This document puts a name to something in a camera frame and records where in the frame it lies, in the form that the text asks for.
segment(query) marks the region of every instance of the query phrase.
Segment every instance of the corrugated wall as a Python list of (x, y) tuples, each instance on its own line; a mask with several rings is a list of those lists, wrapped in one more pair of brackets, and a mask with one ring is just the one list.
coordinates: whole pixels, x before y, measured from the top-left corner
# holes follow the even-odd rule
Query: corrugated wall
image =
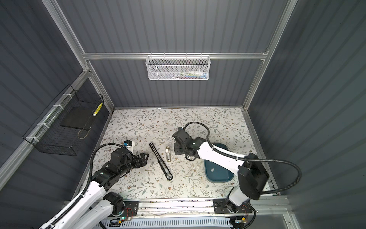
[[(295, 162), (302, 229), (364, 228), (366, 1), (300, 1), (250, 105), (268, 158)], [(293, 170), (272, 165), (279, 186)]]
[(210, 78), (151, 81), (144, 60), (92, 60), (116, 107), (243, 105), (260, 60), (212, 60)]
[[(265, 52), (286, 0), (59, 0), (85, 52)], [(92, 60), (116, 107), (242, 105), (260, 60), (213, 60), (207, 81), (148, 80), (142, 60)]]
[[(40, 0), (0, 1), (0, 162), (82, 68)], [(87, 80), (81, 90), (94, 92)], [(104, 107), (84, 154), (31, 151), (0, 191), (0, 228), (38, 228), (70, 200), (109, 115)]]

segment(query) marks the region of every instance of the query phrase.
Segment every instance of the black wire basket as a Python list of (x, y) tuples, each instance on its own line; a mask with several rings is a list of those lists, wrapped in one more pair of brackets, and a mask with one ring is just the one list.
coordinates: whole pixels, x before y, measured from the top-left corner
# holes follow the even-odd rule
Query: black wire basket
[(76, 156), (88, 137), (103, 105), (100, 94), (72, 91), (43, 122), (37, 131), (23, 138), (42, 153)]

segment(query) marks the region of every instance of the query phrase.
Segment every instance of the yellow marker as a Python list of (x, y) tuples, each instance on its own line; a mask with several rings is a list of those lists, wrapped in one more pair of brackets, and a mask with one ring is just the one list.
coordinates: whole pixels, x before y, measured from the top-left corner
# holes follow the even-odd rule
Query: yellow marker
[(100, 108), (102, 108), (103, 103), (99, 104), (98, 108), (94, 111), (93, 116), (97, 116), (97, 113), (100, 111)]

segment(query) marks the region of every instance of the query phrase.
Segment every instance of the floral tablecloth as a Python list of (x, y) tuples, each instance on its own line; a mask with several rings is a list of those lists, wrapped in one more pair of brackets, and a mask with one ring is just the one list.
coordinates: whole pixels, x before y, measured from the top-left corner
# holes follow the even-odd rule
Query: floral tablecloth
[[(188, 108), (188, 109), (128, 109), (115, 110), (102, 144), (108, 142), (123, 143), (135, 141), (135, 153), (149, 153), (145, 167), (132, 169), (121, 178), (110, 191), (122, 195), (125, 199), (145, 198), (183, 198), (227, 196), (232, 187), (238, 185), (235, 176), (226, 183), (211, 183), (206, 179), (203, 160), (187, 161), (184, 155), (174, 154), (172, 134), (178, 127), (191, 121), (204, 123), (210, 128), (210, 140), (223, 143), (230, 151), (239, 154), (256, 153), (253, 142), (240, 108)], [(192, 124), (187, 132), (193, 137), (206, 137), (204, 127)], [(168, 181), (149, 148), (153, 142), (169, 170), (173, 180)], [(165, 146), (171, 149), (172, 161), (166, 162)], [(93, 162), (97, 171), (110, 160), (116, 147), (108, 146), (99, 150)]]

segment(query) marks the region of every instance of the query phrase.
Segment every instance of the white mesh basket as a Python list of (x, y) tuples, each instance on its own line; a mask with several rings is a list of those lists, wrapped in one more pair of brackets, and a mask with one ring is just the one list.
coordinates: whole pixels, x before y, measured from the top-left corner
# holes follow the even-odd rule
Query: white mesh basket
[(210, 57), (199, 59), (155, 59), (146, 58), (150, 80), (208, 80)]

